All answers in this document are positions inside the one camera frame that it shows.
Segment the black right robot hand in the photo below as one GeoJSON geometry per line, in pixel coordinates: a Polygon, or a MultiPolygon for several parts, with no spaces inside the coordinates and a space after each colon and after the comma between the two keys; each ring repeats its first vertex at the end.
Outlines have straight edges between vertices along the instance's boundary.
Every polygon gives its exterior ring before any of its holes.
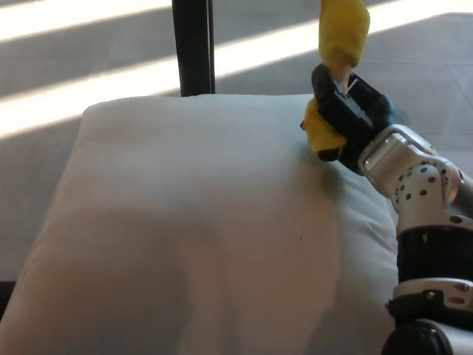
{"type": "Polygon", "coordinates": [[[343,94],[328,67],[318,65],[311,83],[318,104],[316,112],[347,141],[334,148],[323,148],[318,156],[325,162],[338,161],[360,174],[358,159],[374,137],[391,124],[393,108],[385,95],[355,73],[349,76],[348,93],[343,94]]]}

